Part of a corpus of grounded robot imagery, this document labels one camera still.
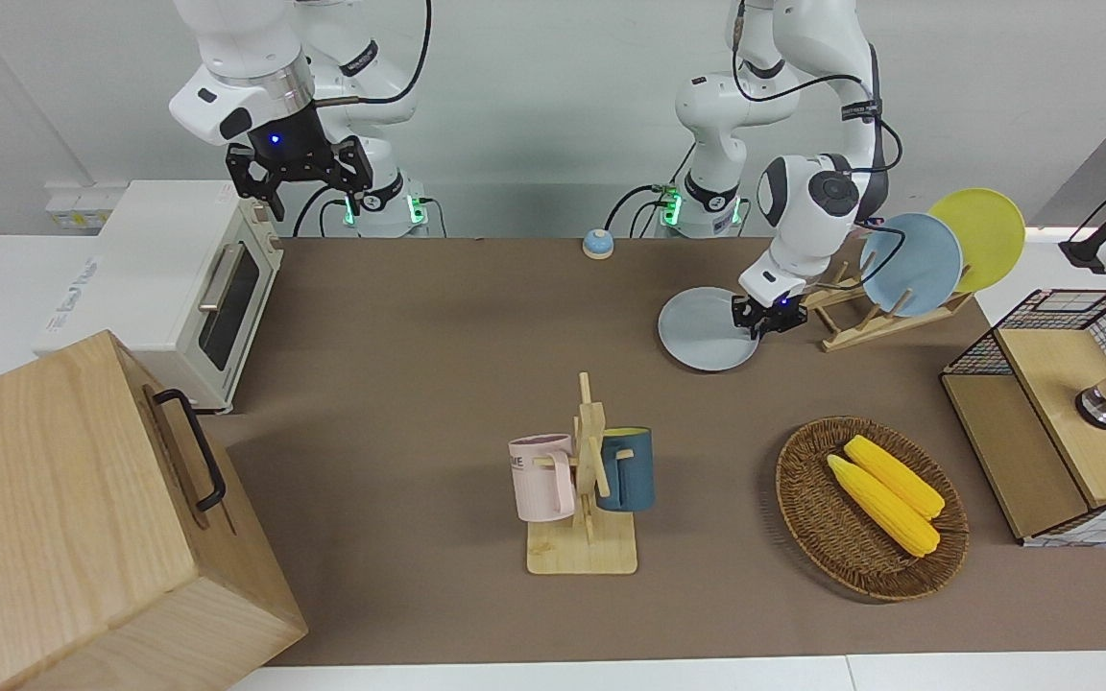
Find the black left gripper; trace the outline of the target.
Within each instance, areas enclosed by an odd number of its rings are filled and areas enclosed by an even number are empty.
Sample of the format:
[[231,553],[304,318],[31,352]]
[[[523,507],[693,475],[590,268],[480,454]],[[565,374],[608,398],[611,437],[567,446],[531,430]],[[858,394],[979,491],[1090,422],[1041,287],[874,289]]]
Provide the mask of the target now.
[[745,331],[750,341],[763,341],[768,334],[799,328],[807,323],[803,299],[803,295],[781,297],[763,306],[752,299],[733,297],[734,327]]

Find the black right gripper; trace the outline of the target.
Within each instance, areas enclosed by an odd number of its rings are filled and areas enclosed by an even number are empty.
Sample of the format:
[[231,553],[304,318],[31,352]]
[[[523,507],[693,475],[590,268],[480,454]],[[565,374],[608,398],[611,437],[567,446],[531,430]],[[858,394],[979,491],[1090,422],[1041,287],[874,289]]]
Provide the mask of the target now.
[[[304,106],[249,132],[252,145],[229,144],[227,169],[238,197],[267,206],[282,222],[285,208],[276,196],[282,182],[323,180],[344,193],[352,214],[373,188],[373,167],[359,137],[330,145],[315,105]],[[252,166],[264,172],[255,177]]]

